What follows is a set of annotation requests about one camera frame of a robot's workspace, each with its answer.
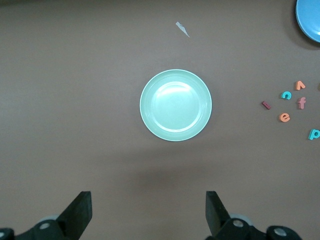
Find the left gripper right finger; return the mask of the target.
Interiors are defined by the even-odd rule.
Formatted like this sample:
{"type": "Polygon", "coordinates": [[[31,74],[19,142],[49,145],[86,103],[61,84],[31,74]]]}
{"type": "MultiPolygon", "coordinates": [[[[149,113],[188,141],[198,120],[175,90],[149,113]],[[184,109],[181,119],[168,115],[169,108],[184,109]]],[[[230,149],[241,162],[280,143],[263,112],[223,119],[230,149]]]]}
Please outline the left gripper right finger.
{"type": "Polygon", "coordinates": [[[239,217],[231,217],[217,192],[207,191],[205,217],[211,232],[208,240],[300,240],[291,228],[271,225],[262,232],[239,217]]]}

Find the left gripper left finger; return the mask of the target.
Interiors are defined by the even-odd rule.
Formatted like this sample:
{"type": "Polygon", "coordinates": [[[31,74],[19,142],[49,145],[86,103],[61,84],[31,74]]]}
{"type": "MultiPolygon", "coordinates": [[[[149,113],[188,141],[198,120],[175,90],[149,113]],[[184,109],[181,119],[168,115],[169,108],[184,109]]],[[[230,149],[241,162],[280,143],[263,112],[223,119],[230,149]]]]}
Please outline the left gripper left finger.
{"type": "Polygon", "coordinates": [[[78,240],[92,219],[92,195],[82,191],[55,219],[43,220],[24,233],[1,228],[2,240],[78,240]]]}

